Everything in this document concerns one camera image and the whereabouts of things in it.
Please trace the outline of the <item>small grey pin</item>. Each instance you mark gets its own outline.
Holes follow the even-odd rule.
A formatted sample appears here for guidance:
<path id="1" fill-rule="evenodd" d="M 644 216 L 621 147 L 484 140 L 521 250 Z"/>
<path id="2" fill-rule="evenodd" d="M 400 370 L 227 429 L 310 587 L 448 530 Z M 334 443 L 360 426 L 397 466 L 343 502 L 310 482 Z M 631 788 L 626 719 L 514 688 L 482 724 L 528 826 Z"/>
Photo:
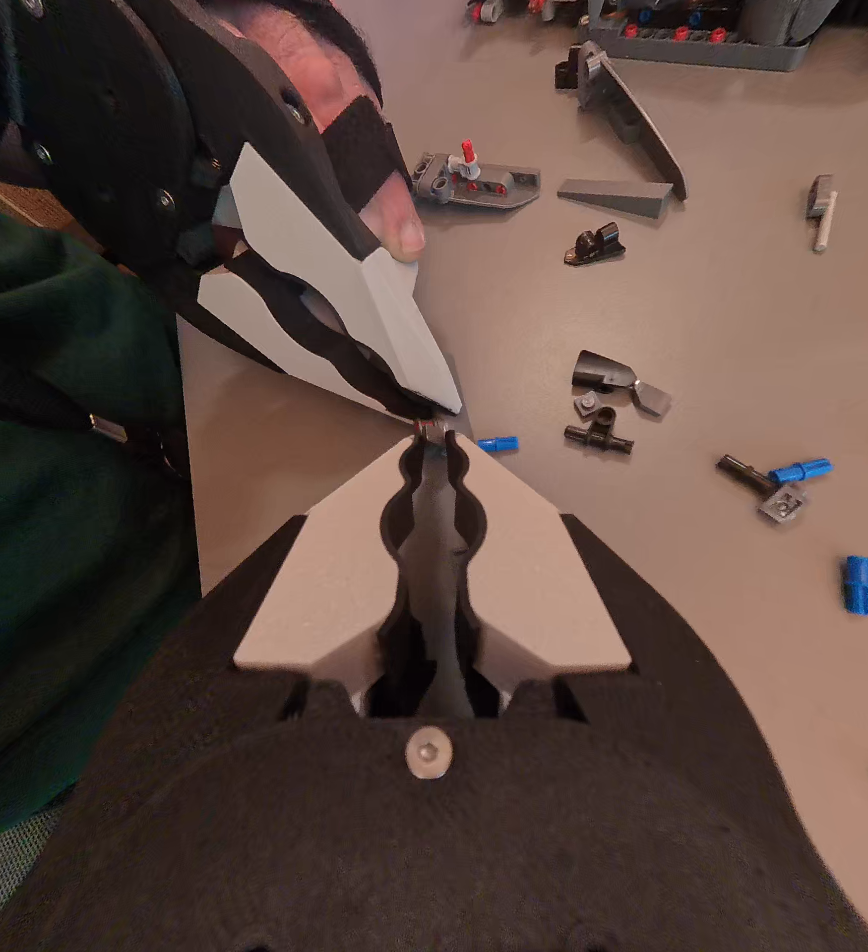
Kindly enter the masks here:
<path id="1" fill-rule="evenodd" d="M 828 245 L 831 225 L 832 225 L 832 218 L 833 218 L 833 214 L 834 214 L 834 210 L 835 210 L 837 198 L 838 198 L 838 192 L 835 189 L 834 189 L 834 192 L 835 194 L 832 197 L 830 208 L 827 210 L 827 212 L 824 214 L 821 220 L 816 221 L 817 232 L 816 232 L 814 244 L 812 247 L 813 252 L 816 254 L 824 253 Z"/>

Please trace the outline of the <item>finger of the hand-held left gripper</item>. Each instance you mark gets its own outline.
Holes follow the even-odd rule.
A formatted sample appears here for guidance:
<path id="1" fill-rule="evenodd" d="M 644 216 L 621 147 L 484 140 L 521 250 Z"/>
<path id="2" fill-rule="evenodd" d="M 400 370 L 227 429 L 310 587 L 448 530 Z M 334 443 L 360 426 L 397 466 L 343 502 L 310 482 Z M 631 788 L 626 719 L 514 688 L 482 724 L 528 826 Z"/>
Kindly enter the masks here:
<path id="1" fill-rule="evenodd" d="M 449 413 L 462 410 L 451 370 L 414 299 L 416 267 L 382 246 L 363 259 L 353 256 L 250 144 L 229 184 L 253 251 L 319 292 L 401 387 Z"/>
<path id="2" fill-rule="evenodd" d="M 380 357 L 309 307 L 305 292 L 259 256 L 202 275 L 198 304 L 280 372 L 372 410 L 430 420 L 437 403 L 398 384 Z"/>

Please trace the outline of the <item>toy car model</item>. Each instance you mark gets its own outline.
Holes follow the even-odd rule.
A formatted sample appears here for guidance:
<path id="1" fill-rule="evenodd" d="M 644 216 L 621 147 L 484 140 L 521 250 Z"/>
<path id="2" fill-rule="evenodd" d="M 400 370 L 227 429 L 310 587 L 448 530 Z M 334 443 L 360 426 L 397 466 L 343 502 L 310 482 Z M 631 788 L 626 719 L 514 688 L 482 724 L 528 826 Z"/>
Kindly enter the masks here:
<path id="1" fill-rule="evenodd" d="M 868 1 L 474 1 L 471 23 L 506 14 L 570 23 L 611 58 L 795 70 L 825 27 L 868 28 Z"/>

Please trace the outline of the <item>person's left hand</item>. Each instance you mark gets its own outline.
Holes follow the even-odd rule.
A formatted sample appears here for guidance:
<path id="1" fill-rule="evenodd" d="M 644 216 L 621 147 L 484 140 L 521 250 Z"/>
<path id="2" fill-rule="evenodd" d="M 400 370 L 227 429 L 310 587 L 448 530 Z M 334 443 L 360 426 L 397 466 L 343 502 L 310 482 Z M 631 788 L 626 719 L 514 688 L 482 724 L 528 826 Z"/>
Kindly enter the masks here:
<path id="1" fill-rule="evenodd" d="M 346 199 L 391 256 L 413 263 L 426 246 L 377 71 L 333 2 L 205 2 L 234 35 L 278 64 L 329 151 Z"/>

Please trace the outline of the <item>black rounded piece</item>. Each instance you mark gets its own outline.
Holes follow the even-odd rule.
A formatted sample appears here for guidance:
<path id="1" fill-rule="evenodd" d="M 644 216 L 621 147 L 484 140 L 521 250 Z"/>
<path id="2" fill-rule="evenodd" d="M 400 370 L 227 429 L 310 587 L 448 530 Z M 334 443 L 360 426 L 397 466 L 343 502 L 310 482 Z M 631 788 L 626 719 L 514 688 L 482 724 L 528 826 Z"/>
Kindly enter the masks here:
<path id="1" fill-rule="evenodd" d="M 569 267 L 582 267 L 618 259 L 625 253 L 618 224 L 609 222 L 594 232 L 581 232 L 565 252 L 563 263 Z"/>

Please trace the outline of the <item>grey beam sub-assembly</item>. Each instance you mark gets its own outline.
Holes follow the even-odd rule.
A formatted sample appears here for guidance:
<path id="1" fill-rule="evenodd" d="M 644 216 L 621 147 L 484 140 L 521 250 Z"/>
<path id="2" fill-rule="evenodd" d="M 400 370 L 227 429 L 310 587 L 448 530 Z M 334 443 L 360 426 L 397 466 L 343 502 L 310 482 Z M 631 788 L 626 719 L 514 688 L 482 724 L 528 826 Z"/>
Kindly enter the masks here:
<path id="1" fill-rule="evenodd" d="M 479 158 L 470 139 L 456 154 L 425 152 L 411 173 L 416 199 L 441 206 L 511 211 L 541 194 L 539 170 L 488 163 Z"/>

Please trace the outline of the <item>dark grey toy piece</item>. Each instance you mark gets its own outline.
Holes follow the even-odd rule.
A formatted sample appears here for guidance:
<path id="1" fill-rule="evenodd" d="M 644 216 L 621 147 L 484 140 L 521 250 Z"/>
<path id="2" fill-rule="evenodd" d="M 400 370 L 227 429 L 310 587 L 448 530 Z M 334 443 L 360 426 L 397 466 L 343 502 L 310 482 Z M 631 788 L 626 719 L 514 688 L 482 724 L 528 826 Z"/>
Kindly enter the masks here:
<path id="1" fill-rule="evenodd" d="M 656 419 L 665 418 L 673 405 L 670 394 L 645 383 L 632 367 L 592 351 L 580 352 L 571 384 L 599 393 L 623 390 L 639 411 Z"/>

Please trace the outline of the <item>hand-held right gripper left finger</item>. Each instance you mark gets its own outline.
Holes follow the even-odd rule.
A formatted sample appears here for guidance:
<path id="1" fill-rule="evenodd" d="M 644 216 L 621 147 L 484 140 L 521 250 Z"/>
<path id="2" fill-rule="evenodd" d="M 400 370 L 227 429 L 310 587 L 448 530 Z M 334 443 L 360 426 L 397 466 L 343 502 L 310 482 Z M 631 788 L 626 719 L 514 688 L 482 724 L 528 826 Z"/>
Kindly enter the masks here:
<path id="1" fill-rule="evenodd" d="M 428 440 L 404 439 L 312 507 L 233 661 L 344 685 L 369 715 L 414 714 L 436 671 L 402 554 Z"/>

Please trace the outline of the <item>black cross-shaped connector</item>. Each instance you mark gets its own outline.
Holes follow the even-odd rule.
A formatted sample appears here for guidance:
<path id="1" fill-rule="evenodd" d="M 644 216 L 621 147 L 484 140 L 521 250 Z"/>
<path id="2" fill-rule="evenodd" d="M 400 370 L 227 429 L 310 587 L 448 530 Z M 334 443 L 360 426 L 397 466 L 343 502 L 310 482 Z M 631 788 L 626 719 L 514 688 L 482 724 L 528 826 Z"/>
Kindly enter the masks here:
<path id="1" fill-rule="evenodd" d="M 584 447 L 631 455 L 633 441 L 619 437 L 614 432 L 616 416 L 613 408 L 602 407 L 590 416 L 586 426 L 568 425 L 564 428 L 563 435 Z"/>

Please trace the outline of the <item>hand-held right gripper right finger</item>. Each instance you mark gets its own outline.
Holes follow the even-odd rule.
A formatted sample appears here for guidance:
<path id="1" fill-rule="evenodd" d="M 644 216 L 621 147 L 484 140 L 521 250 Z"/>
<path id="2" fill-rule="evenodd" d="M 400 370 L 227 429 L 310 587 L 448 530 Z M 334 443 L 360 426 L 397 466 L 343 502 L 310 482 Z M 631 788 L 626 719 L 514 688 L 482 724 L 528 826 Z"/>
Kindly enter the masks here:
<path id="1" fill-rule="evenodd" d="M 526 682 L 629 670 L 632 659 L 559 509 L 462 434 L 445 437 L 463 540 L 455 646 L 477 717 Z"/>

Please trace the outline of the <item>grey triangular panel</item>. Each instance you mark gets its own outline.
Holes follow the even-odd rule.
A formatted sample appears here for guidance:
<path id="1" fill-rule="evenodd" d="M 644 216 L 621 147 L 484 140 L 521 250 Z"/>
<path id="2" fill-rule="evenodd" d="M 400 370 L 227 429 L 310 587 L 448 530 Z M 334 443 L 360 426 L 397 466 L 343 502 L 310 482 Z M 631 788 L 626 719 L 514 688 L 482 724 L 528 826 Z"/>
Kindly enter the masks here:
<path id="1" fill-rule="evenodd" d="M 586 41 L 570 51 L 575 61 L 575 88 L 579 109 L 599 111 L 617 137 L 628 146 L 639 146 L 662 175 L 662 181 L 673 186 L 680 202 L 689 196 L 688 184 L 681 164 L 636 95 L 620 78 L 607 52 L 593 41 Z"/>

